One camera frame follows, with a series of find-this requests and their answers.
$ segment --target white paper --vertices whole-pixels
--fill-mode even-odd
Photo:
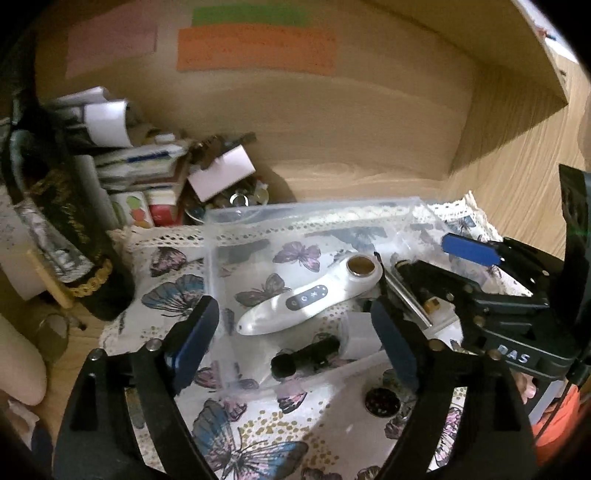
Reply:
[[[206,202],[214,195],[227,189],[255,172],[251,159],[244,147],[238,147],[216,158],[207,170],[196,170],[189,175],[189,183],[199,197]]]
[[[49,108],[65,108],[80,106],[87,103],[105,103],[111,100],[111,94],[104,87],[94,87],[83,92],[72,93],[47,102]]]
[[[133,147],[127,135],[126,111],[126,100],[86,105],[84,123],[90,139],[99,147]]]
[[[119,221],[113,211],[111,199],[106,190],[100,186],[92,157],[90,155],[76,155],[74,165],[101,227],[104,230],[119,228]]]

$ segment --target orange sticky note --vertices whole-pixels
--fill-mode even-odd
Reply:
[[[177,70],[267,68],[332,75],[336,39],[320,28],[223,24],[178,32]]]

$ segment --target white handheld device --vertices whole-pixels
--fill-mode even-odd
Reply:
[[[299,325],[335,303],[370,290],[381,276],[382,266],[374,256],[347,255],[318,280],[248,310],[236,324],[236,331],[264,335]]]

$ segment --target butterfly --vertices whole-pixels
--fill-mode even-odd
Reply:
[[[456,220],[444,220],[444,222],[453,233],[472,238],[469,229],[474,228],[476,224],[470,215],[466,215]]]
[[[286,415],[298,409],[307,394],[307,392],[302,392],[296,395],[290,395],[289,397],[281,397],[277,399],[277,403],[281,411]]]
[[[435,241],[434,238],[431,235],[429,235],[429,232],[427,232],[427,230],[433,230],[435,228],[434,225],[430,223],[411,223],[409,227],[411,230],[419,232],[418,237],[424,243],[432,244]]]
[[[402,388],[402,386],[400,386],[396,372],[392,368],[384,372],[382,385],[384,385],[386,388],[391,388],[395,392],[397,392],[396,388],[392,387]],[[391,418],[384,427],[384,434],[386,435],[387,439],[398,440],[402,436],[402,431],[408,423],[408,419],[413,412],[415,404],[416,400],[410,400],[402,403],[398,413],[393,418]]]
[[[223,408],[226,410],[228,414],[228,419],[230,421],[238,421],[240,417],[246,412],[246,404],[245,403],[238,403],[235,400],[224,400]]]
[[[310,245],[306,248],[301,242],[289,242],[283,245],[281,251],[273,258],[273,263],[299,262],[312,272],[320,271],[320,248]]]
[[[301,480],[343,480],[339,473],[324,473],[319,468],[304,467],[301,470]]]
[[[460,427],[462,411],[457,407],[450,407],[443,427],[443,432],[435,448],[435,463],[442,467],[447,465],[452,454],[453,442],[456,440],[457,431]]]
[[[265,300],[273,298],[275,295],[289,291],[290,288],[285,286],[283,279],[276,273],[272,273],[267,277],[265,285],[262,286],[262,290],[255,288],[251,291],[242,291],[236,293],[234,298],[238,303],[245,307],[254,307],[259,305]]]
[[[219,374],[217,373],[216,368],[217,363],[211,364],[210,367],[203,367],[197,370],[195,376],[193,377],[193,381],[203,388],[210,388],[213,391],[219,390],[221,385],[218,383]],[[253,378],[242,378],[242,374],[240,373],[240,366],[238,363],[234,364],[234,368],[236,369],[236,374],[238,376],[238,388],[242,390],[256,390],[259,388],[259,384]]]
[[[374,480],[378,476],[379,467],[372,465],[357,472],[357,480]]]
[[[222,320],[224,327],[226,328],[226,333],[228,335],[232,335],[234,333],[236,327],[236,320],[234,316],[234,312],[230,309],[223,309],[222,310]]]
[[[127,314],[127,310],[124,310],[121,315],[119,315],[119,326],[117,327],[117,333],[121,335],[123,333],[123,329],[125,328],[125,315]]]
[[[234,265],[248,261],[253,253],[265,249],[271,242],[269,240],[256,240],[249,244],[227,245],[217,248],[217,257],[221,263]]]
[[[173,282],[158,285],[142,297],[142,303],[149,309],[164,310],[165,317],[188,316],[203,295],[203,278],[197,275],[183,275]]]
[[[333,256],[333,262],[330,264],[330,266],[334,265],[335,263],[339,263],[342,259],[344,259],[344,257],[352,253],[355,252],[352,252],[351,250],[345,250],[344,248],[338,250],[338,252]]]
[[[210,468],[222,470],[222,480],[233,473],[234,480],[281,480],[300,466],[308,452],[306,442],[262,442],[236,447],[228,412],[211,398],[193,422],[193,440]]]
[[[356,226],[351,228],[338,228],[324,232],[309,233],[306,236],[321,235],[335,236],[343,243],[351,245],[358,252],[374,252],[376,250],[373,240],[380,236],[387,238],[386,230],[380,226]]]
[[[187,264],[184,253],[173,247],[158,247],[152,254],[150,275],[160,277],[171,270],[180,270]]]

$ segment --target black bottle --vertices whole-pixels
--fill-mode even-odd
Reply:
[[[12,116],[2,175],[15,210],[57,278],[91,314],[113,320],[131,303],[134,282],[101,230],[58,120],[39,104],[34,51],[34,37],[24,37],[8,65]]]

